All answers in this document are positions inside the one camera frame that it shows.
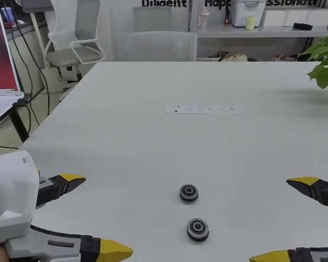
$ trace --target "metal bearing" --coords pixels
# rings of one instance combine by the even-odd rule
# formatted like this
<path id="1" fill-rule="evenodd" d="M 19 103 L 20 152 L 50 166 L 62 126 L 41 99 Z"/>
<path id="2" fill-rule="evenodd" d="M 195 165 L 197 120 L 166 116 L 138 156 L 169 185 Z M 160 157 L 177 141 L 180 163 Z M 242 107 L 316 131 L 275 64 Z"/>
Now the metal bearing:
<path id="1" fill-rule="evenodd" d="M 184 184 L 180 188 L 180 197 L 187 202 L 195 201 L 198 198 L 198 188 L 192 184 Z"/>
<path id="2" fill-rule="evenodd" d="M 187 224 L 187 234 L 194 241 L 202 242 L 209 236 L 208 224 L 200 218 L 191 219 Z"/>

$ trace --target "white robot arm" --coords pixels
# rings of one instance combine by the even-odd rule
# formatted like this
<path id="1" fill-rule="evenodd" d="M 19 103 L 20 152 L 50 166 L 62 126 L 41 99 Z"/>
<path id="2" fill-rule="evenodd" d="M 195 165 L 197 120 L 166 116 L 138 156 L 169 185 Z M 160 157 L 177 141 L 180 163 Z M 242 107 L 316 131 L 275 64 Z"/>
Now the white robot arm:
<path id="1" fill-rule="evenodd" d="M 34 210 L 77 188 L 84 177 L 40 177 L 26 151 L 0 156 L 0 243 L 10 262 L 119 262 L 133 250 L 113 240 L 70 235 L 31 225 Z"/>

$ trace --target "white storage box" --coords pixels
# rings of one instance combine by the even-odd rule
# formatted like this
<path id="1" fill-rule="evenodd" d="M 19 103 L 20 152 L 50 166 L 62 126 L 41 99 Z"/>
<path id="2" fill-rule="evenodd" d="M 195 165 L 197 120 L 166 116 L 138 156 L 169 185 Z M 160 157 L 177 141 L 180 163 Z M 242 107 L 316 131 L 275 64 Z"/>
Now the white storage box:
<path id="1" fill-rule="evenodd" d="M 307 23 L 310 9 L 290 9 L 286 16 L 284 26 L 293 26 L 294 23 Z"/>
<path id="2" fill-rule="evenodd" d="M 284 26 L 287 10 L 266 9 L 263 16 L 263 26 Z"/>
<path id="3" fill-rule="evenodd" d="M 312 26 L 328 26 L 328 9 L 311 9 L 307 23 Z"/>
<path id="4" fill-rule="evenodd" d="M 249 15 L 256 16 L 255 26 L 259 26 L 266 0 L 232 0 L 231 15 L 234 26 L 245 26 Z"/>

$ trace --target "cable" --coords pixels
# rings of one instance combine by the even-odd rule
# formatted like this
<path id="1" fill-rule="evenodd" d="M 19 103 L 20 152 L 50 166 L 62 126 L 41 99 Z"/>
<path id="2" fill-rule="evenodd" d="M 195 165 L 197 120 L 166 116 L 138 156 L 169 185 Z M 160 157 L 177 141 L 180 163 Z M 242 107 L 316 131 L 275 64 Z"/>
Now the cable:
<path id="1" fill-rule="evenodd" d="M 4 2 L 4 10 L 5 10 L 6 16 L 9 17 L 9 15 L 8 15 L 8 13 L 7 13 L 7 10 L 6 10 L 6 7 L 7 7 L 7 6 L 6 6 L 6 0 L 3 0 L 3 2 Z M 22 60 L 22 63 L 23 63 L 24 66 L 26 67 L 27 74 L 28 74 L 28 78 L 29 78 L 29 80 L 30 80 L 30 82 L 31 82 L 31 97 L 30 97 L 30 101 L 29 101 L 29 106 L 31 107 L 31 110 L 32 110 L 32 112 L 33 112 L 33 115 L 34 115 L 35 121 L 37 121 L 37 124 L 38 124 L 38 126 L 39 126 L 40 123 L 39 123 L 38 118 L 37 118 L 37 115 L 35 114 L 35 112 L 34 112 L 34 110 L 33 110 L 33 107 L 32 107 L 32 100 L 33 100 L 33 99 L 32 99 L 32 97 L 33 97 L 33 80 L 32 80 L 31 73 L 30 73 L 30 71 L 29 71 L 28 65 L 27 65 L 27 63 L 24 61 L 24 59 L 23 59 L 23 57 L 22 57 L 22 55 L 21 55 L 21 52 L 20 52 L 20 50 L 18 49 L 18 46 L 17 46 L 16 40 L 15 40 L 14 35 L 13 35 L 13 28 L 12 28 L 12 27 L 11 27 L 11 38 L 12 38 L 12 41 L 13 41 L 15 47 L 16 47 L 17 53 L 18 53 L 20 59 Z"/>
<path id="2" fill-rule="evenodd" d="M 11 147 L 11 146 L 0 146 L 0 148 L 19 149 L 18 147 Z"/>
<path id="3" fill-rule="evenodd" d="M 32 59 L 33 59 L 33 61 L 34 61 L 34 64 L 37 66 L 39 72 L 41 73 L 41 75 L 43 76 L 43 79 L 44 79 L 44 81 L 45 81 L 46 92 L 47 92 L 47 94 L 48 94 L 48 116 L 49 116 L 49 115 L 50 115 L 50 92 L 49 92 L 49 85 L 48 85 L 48 82 L 47 82 L 47 80 L 46 80 L 46 77 L 45 77 L 44 73 L 43 73 L 42 70 L 40 69 L 40 67 L 39 67 L 39 65 L 38 65 L 38 62 L 36 61 L 35 57 L 33 56 L 32 50 L 30 49 L 30 47 L 29 47 L 29 45 L 28 45 L 28 42 L 27 42 L 25 36 L 23 35 L 23 33 L 22 33 L 22 31 L 21 31 L 21 28 L 20 28 L 19 23 L 18 23 L 17 18 L 16 18 L 16 11 L 15 11 L 15 9 L 14 9 L 13 2 L 12 2 L 12 0 L 9 0 L 9 1 L 10 1 L 11 9 L 12 9 L 12 12 L 13 12 L 13 18 L 14 18 L 15 23 L 16 23 L 16 27 L 17 27 L 18 31 L 20 32 L 20 34 L 21 34 L 21 36 L 22 36 L 22 39 L 23 39 L 24 43 L 25 43 L 26 46 L 27 46 L 27 49 L 28 49 L 28 51 L 29 51 L 29 53 L 30 53 L 30 55 L 31 55 L 31 57 L 32 57 Z"/>

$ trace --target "power strip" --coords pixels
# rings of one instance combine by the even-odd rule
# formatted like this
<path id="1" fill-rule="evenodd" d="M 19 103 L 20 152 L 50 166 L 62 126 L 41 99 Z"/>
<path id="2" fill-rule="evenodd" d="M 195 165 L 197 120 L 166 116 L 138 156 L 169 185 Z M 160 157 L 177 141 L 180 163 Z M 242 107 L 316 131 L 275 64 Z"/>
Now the power strip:
<path id="1" fill-rule="evenodd" d="M 168 106 L 166 108 L 167 114 L 198 114 L 198 115 L 208 115 L 208 114 L 232 114 L 232 115 L 242 115 L 242 111 L 234 106 Z"/>

